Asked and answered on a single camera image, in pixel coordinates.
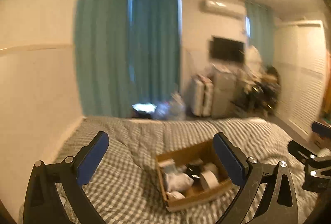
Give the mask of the white tape roll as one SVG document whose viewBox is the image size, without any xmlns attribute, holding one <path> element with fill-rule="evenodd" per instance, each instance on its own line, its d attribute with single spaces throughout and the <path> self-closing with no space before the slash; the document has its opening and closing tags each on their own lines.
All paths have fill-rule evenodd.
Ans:
<svg viewBox="0 0 331 224">
<path fill-rule="evenodd" d="M 199 178 L 200 178 L 200 184 L 204 190 L 213 189 L 219 185 L 219 181 L 217 177 L 210 170 L 203 171 L 200 174 Z"/>
</svg>

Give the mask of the black round container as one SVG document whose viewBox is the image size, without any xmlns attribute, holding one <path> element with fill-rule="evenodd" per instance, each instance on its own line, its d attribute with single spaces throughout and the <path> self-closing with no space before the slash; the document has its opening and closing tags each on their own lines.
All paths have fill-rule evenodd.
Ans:
<svg viewBox="0 0 331 224">
<path fill-rule="evenodd" d="M 194 181 L 199 181 L 200 180 L 200 175 L 201 173 L 204 171 L 204 164 L 200 163 L 198 164 L 193 164 L 193 163 L 189 163 L 186 165 L 186 170 L 185 170 L 185 174 L 193 179 Z"/>
</svg>

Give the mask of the white sock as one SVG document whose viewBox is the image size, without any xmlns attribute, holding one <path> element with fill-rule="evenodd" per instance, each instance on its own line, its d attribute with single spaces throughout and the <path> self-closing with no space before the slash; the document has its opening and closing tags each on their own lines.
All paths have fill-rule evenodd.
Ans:
<svg viewBox="0 0 331 224">
<path fill-rule="evenodd" d="M 170 200 L 170 201 L 182 200 L 185 198 L 185 196 L 178 191 L 166 192 L 166 195 L 167 195 L 168 200 Z"/>
<path fill-rule="evenodd" d="M 194 180 L 189 178 L 185 173 L 166 173 L 164 179 L 165 189 L 168 192 L 185 191 L 194 183 Z"/>
</svg>

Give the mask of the blue white tissue pack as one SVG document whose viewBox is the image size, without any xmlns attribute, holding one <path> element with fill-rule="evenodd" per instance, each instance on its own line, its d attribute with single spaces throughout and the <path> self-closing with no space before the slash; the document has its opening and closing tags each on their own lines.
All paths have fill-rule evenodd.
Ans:
<svg viewBox="0 0 331 224">
<path fill-rule="evenodd" d="M 173 159 L 167 159 L 164 161 L 158 162 L 158 165 L 164 173 L 175 173 L 176 172 L 176 164 Z"/>
</svg>

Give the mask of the brown cardboard box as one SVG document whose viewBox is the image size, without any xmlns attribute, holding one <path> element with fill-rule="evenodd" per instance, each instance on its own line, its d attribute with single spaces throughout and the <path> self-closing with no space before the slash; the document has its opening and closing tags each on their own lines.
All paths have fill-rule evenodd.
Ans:
<svg viewBox="0 0 331 224">
<path fill-rule="evenodd" d="M 169 212 L 209 202 L 233 187 L 211 139 L 157 155 L 156 170 Z"/>
</svg>

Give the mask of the black bags pile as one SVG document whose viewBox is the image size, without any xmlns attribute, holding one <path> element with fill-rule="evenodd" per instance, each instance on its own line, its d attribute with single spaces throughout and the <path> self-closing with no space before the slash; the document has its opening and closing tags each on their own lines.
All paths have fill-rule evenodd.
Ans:
<svg viewBox="0 0 331 224">
<path fill-rule="evenodd" d="M 281 93 L 281 76 L 277 69 L 268 65 L 256 77 L 247 73 L 237 80 L 232 104 L 245 113 L 262 112 L 273 115 Z"/>
</svg>

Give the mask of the white louvred wardrobe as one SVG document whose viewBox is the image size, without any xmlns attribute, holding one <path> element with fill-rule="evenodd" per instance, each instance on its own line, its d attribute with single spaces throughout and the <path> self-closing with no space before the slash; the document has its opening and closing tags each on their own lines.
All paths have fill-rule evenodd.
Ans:
<svg viewBox="0 0 331 224">
<path fill-rule="evenodd" d="M 277 117 L 304 139 L 318 119 L 327 81 L 327 49 L 320 20 L 281 23 L 274 33 L 273 66 L 281 77 Z"/>
</svg>

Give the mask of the clear water jug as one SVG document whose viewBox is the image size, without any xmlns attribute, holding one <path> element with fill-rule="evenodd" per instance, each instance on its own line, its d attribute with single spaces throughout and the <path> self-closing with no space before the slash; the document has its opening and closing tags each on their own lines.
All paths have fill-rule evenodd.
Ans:
<svg viewBox="0 0 331 224">
<path fill-rule="evenodd" d="M 185 120 L 186 117 L 186 106 L 178 92 L 171 94 L 171 99 L 169 102 L 169 114 L 168 119 L 174 121 Z"/>
</svg>

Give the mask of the grey checked duvet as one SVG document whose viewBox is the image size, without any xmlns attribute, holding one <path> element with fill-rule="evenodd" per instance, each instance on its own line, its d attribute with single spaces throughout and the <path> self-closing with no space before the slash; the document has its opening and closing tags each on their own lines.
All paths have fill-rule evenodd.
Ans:
<svg viewBox="0 0 331 224">
<path fill-rule="evenodd" d="M 56 161 L 74 156 L 99 131 L 109 147 L 84 192 L 106 223 L 215 223 L 230 205 L 238 187 L 211 202 L 181 212 L 167 211 L 155 166 L 156 156 L 210 140 L 222 132 L 246 156 L 262 163 L 285 161 L 297 197 L 299 223 L 314 209 L 315 193 L 303 190 L 303 165 L 287 150 L 290 136 L 262 119 L 152 121 L 140 123 L 112 117 L 88 117 L 59 150 Z"/>
</svg>

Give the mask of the grey mini fridge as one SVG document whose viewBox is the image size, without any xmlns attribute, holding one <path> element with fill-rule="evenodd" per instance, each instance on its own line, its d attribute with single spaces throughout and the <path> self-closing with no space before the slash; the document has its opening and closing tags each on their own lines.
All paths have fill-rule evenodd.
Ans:
<svg viewBox="0 0 331 224">
<path fill-rule="evenodd" d="M 228 117 L 232 109 L 235 95 L 237 75 L 227 68 L 213 68 L 213 102 L 211 117 L 220 119 Z"/>
</svg>

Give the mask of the white suitcase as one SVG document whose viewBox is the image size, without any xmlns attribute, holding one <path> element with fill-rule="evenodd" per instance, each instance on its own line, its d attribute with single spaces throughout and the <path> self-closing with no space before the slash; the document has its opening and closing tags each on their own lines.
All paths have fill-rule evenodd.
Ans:
<svg viewBox="0 0 331 224">
<path fill-rule="evenodd" d="M 192 79 L 191 111 L 198 117 L 209 117 L 213 103 L 213 82 L 205 76 L 196 75 Z"/>
</svg>

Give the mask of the white oval mirror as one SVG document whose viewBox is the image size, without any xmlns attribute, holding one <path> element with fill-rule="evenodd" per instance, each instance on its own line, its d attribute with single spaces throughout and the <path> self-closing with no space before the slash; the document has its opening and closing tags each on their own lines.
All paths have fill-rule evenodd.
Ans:
<svg viewBox="0 0 331 224">
<path fill-rule="evenodd" d="M 245 69 L 252 77 L 260 78 L 262 76 L 263 62 L 259 50 L 253 45 L 246 49 Z"/>
</svg>

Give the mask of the clear plastic bag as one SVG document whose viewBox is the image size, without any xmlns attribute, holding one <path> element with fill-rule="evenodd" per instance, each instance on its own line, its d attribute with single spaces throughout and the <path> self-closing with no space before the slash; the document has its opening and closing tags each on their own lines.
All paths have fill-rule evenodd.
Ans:
<svg viewBox="0 0 331 224">
<path fill-rule="evenodd" d="M 171 105 L 169 102 L 160 102 L 157 104 L 153 119 L 154 120 L 170 120 Z"/>
</svg>

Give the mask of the teal curtain right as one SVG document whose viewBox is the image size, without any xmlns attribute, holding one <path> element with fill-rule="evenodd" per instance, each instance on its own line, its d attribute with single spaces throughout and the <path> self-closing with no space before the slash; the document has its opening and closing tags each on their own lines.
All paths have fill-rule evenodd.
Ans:
<svg viewBox="0 0 331 224">
<path fill-rule="evenodd" d="M 272 65 L 274 55 L 274 13 L 267 5 L 245 0 L 250 21 L 249 44 L 256 47 L 265 66 Z"/>
</svg>

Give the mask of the teal curtain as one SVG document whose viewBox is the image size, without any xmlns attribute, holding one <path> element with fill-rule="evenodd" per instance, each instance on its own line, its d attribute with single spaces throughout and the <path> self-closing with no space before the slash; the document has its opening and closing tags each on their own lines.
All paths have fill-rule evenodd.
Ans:
<svg viewBox="0 0 331 224">
<path fill-rule="evenodd" d="M 267 5 L 245 0 L 250 21 L 249 44 L 256 47 L 265 66 L 272 65 L 274 55 L 274 13 Z"/>
<path fill-rule="evenodd" d="M 180 0 L 77 0 L 74 45 L 85 115 L 168 101 L 180 85 Z"/>
</svg>

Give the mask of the white air conditioner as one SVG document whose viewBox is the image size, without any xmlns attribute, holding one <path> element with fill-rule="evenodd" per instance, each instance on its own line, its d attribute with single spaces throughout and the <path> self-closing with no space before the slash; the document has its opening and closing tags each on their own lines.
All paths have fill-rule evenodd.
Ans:
<svg viewBox="0 0 331 224">
<path fill-rule="evenodd" d="M 204 0 L 203 11 L 225 15 L 236 19 L 244 19 L 246 16 L 246 9 L 244 6 L 218 0 Z"/>
</svg>

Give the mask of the teal curtain left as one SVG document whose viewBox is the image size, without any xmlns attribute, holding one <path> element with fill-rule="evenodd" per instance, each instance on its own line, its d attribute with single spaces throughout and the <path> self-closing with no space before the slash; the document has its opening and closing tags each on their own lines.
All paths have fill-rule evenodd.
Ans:
<svg viewBox="0 0 331 224">
<path fill-rule="evenodd" d="M 85 115 L 168 101 L 180 85 L 180 0 L 77 0 L 74 45 Z"/>
</svg>

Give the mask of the black wall television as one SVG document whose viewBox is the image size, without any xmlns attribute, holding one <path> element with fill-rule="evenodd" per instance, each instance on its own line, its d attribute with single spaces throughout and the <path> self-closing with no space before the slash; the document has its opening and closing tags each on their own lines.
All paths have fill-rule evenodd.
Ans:
<svg viewBox="0 0 331 224">
<path fill-rule="evenodd" d="M 244 43 L 213 36 L 209 56 L 211 59 L 243 64 L 245 60 Z"/>
</svg>

